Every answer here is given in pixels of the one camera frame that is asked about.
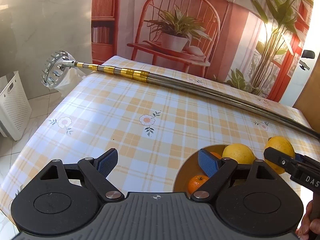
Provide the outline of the person's right hand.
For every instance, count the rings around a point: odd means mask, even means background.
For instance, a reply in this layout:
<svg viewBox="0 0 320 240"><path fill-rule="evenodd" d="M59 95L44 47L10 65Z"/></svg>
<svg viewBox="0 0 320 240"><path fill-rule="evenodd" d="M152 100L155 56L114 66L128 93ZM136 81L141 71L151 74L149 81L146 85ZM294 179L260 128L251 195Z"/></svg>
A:
<svg viewBox="0 0 320 240"><path fill-rule="evenodd" d="M309 239L310 232L310 214L313 207L313 201L311 200L306 206L306 212L302 218L300 228L296 230L296 235L299 239Z"/></svg>

